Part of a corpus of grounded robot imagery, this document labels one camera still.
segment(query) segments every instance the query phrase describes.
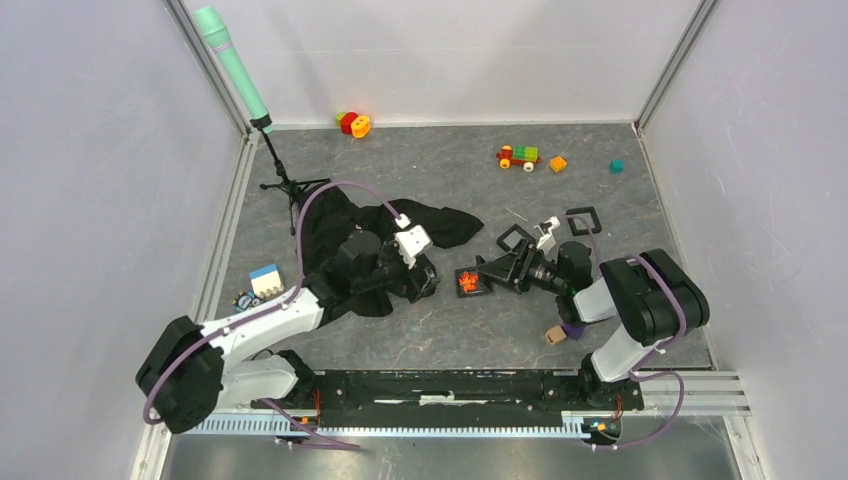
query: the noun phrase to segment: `metal corner post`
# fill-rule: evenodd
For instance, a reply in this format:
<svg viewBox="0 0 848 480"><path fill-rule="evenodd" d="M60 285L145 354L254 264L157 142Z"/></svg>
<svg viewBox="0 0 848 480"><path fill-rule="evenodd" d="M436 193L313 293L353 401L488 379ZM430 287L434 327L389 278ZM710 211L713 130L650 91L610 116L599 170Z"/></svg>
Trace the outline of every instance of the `metal corner post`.
<svg viewBox="0 0 848 480"><path fill-rule="evenodd" d="M639 135L641 135L645 126L648 125L648 122L651 121L654 113L656 113L657 107L659 107L660 102L674 81L674 78L677 76L680 66L683 65L684 61L686 61L686 57L689 56L689 52L692 50L695 41L698 39L698 36L700 36L704 25L706 25L707 20L709 20L710 15L713 13L713 10L718 3L719 0L701 0L698 7L695 9L692 19L689 20L689 25L687 25L686 30L683 31L683 36L681 36L680 40L677 42L677 46L674 48L671 58L668 59L668 63L663 69L662 74L660 74L657 84L654 85L654 89L648 96L648 101L645 103L645 106L642 107L642 111L633 123L633 126L636 128Z"/></svg>
<svg viewBox="0 0 848 480"><path fill-rule="evenodd" d="M218 65L215 64L215 60L212 58L194 23L191 21L191 14L188 9L182 0L163 0L163 2L174 18L174 22L179 27L183 37L185 37L189 49L200 65L200 69L203 70L203 74L206 75L209 84L212 85L218 98L221 99L221 104L224 106L227 116L230 117L233 127L239 132L239 135L246 137L251 130L251 126L245 120L244 115L242 115L233 93L224 80L224 76L221 75Z"/></svg>

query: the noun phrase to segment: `red toy block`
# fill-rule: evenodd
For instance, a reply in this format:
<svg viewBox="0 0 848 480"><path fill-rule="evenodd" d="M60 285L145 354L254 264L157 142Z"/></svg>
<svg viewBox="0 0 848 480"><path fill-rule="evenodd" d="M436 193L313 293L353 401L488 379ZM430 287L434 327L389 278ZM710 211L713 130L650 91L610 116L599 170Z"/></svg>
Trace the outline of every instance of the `red toy block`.
<svg viewBox="0 0 848 480"><path fill-rule="evenodd" d="M347 135L353 134L353 129L351 128L350 124L353 123L353 121L356 120L356 117L358 116L359 114L356 112L347 112L345 116L342 117L341 121L339 122L339 126L342 127L342 133Z"/></svg>

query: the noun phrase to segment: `yellow toy block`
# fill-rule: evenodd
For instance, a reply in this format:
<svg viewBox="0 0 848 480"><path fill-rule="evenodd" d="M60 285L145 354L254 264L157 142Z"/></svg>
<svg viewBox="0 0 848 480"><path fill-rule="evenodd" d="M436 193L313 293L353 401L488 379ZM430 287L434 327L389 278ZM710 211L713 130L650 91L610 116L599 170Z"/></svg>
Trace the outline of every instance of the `yellow toy block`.
<svg viewBox="0 0 848 480"><path fill-rule="evenodd" d="M565 170L566 165L568 165L568 162L566 162L565 159L562 157L554 157L551 159L551 163L548 164L548 166L551 167L551 170L553 170L554 173L559 173Z"/></svg>
<svg viewBox="0 0 848 480"><path fill-rule="evenodd" d="M350 130L355 138L364 137L371 131L371 119L367 115L356 117L350 124Z"/></svg>

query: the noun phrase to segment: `toy car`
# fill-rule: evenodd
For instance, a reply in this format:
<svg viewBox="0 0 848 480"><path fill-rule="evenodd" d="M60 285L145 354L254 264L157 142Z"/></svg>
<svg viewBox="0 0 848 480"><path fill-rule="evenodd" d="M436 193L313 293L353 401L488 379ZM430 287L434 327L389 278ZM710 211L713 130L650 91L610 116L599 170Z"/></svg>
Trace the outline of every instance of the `toy car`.
<svg viewBox="0 0 848 480"><path fill-rule="evenodd" d="M521 165L525 172L532 172L536 168L536 164L542 161L538 148L523 145L516 145L515 149L509 145L504 145L496 157L500 160L498 165L504 170L513 165Z"/></svg>

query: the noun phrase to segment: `marbled gray surface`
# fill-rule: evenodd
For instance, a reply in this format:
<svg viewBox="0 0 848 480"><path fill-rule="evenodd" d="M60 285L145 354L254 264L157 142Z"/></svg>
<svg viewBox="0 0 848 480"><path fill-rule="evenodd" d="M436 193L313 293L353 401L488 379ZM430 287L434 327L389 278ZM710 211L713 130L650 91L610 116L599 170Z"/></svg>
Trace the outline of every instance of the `marbled gray surface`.
<svg viewBox="0 0 848 480"><path fill-rule="evenodd" d="M549 346L544 333L559 320L553 294L533 289L517 295L496 287L493 295L456 297L454 270L473 265L475 254L499 256L495 238L513 223L533 231L534 224L567 208L594 205L604 227L598 235L602 259L657 247L675 255L646 160L629 125L376 127L361 140L337 130L279 131L271 138L294 179L331 176L362 182L388 198L458 208L486 224L466 245L428 251L442 276L434 296L415 305L393 298L395 312L388 317L348 314L276 346L296 350L315 369L578 367L612 334L617 319L588 328L579 342ZM520 167L502 170L495 153L505 144L538 146L545 163L532 173ZM547 168L547 160L556 155L568 160L559 174ZM624 161L619 175L608 170L614 158ZM272 181L271 157L262 145L253 162L219 317L233 313L231 301L239 290L249 289L250 271L276 263L287 286L297 278L285 196L258 188ZM368 194L346 191L360 205L376 204ZM557 230L559 241L570 238L567 225ZM579 240L588 242L588 237ZM709 366L703 335L688 335L656 363Z"/></svg>

